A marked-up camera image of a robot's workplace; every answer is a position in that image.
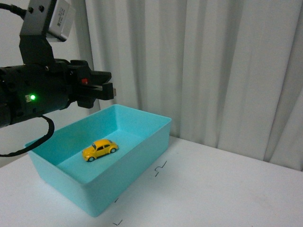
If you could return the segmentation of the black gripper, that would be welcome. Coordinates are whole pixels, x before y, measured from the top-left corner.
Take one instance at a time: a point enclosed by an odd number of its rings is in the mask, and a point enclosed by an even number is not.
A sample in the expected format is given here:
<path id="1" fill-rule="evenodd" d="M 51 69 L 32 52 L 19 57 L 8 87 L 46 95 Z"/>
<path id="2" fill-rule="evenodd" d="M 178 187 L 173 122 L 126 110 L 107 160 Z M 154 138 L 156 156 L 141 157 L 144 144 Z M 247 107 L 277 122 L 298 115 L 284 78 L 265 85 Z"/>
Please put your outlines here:
<path id="1" fill-rule="evenodd" d="M 90 109 L 95 100 L 112 100 L 116 96 L 116 89 L 112 82 L 111 72 L 91 70 L 87 61 L 55 59 L 52 72 L 63 78 L 63 91 L 67 94 L 63 109 L 77 102 L 82 108 Z"/>

